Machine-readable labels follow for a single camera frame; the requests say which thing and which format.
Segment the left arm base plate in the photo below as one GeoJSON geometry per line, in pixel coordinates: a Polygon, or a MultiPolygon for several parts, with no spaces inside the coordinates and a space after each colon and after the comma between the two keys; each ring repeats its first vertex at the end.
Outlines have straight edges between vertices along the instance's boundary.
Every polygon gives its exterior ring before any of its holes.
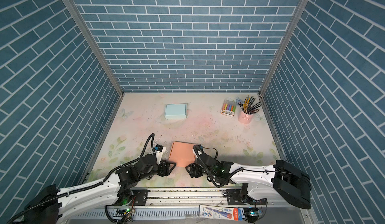
{"type": "Polygon", "coordinates": [[[146,189],[134,189],[124,193],[117,201],[118,206],[145,206],[149,191],[146,189]]]}

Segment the pink paper box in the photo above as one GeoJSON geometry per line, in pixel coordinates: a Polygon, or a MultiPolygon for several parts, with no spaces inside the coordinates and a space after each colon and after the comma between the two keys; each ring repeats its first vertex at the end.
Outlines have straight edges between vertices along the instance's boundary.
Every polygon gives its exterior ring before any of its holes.
{"type": "Polygon", "coordinates": [[[194,144],[177,142],[172,143],[169,162],[176,163],[177,167],[187,167],[194,163],[196,156],[193,151],[194,144]]]}

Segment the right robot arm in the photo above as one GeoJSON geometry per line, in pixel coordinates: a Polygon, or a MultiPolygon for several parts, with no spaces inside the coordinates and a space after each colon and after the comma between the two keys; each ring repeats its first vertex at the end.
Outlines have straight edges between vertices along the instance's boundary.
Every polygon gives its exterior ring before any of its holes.
{"type": "Polygon", "coordinates": [[[217,188],[241,184],[241,188],[226,190],[229,205],[266,205],[268,200],[284,200],[290,205],[311,208],[311,181],[308,174],[284,160],[268,166],[249,166],[229,161],[219,162],[198,150],[196,160],[185,169],[192,178],[206,176],[217,188]]]}

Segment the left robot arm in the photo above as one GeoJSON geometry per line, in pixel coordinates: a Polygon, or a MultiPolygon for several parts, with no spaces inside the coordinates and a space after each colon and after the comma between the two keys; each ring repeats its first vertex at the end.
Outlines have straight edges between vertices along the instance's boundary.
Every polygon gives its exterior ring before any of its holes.
{"type": "Polygon", "coordinates": [[[24,208],[8,220],[9,224],[60,224],[94,208],[114,204],[130,204],[132,188],[143,179],[155,175],[169,176],[176,164],[147,154],[112,169],[105,178],[86,184],[43,188],[24,208]]]}

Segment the light blue paper box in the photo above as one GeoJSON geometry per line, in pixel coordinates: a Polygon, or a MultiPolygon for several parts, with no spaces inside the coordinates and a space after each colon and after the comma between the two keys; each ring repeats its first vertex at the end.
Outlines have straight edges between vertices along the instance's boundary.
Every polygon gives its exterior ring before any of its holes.
{"type": "Polygon", "coordinates": [[[164,117],[167,120],[179,120],[187,117],[187,104],[167,104],[164,117]]]}

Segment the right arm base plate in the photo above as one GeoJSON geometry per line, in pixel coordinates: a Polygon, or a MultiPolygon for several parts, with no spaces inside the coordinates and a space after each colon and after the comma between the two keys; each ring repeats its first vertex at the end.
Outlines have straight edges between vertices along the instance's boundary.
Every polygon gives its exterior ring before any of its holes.
{"type": "Polygon", "coordinates": [[[241,188],[227,189],[223,193],[230,206],[234,205],[267,205],[267,199],[256,200],[248,196],[247,191],[241,188]]]}

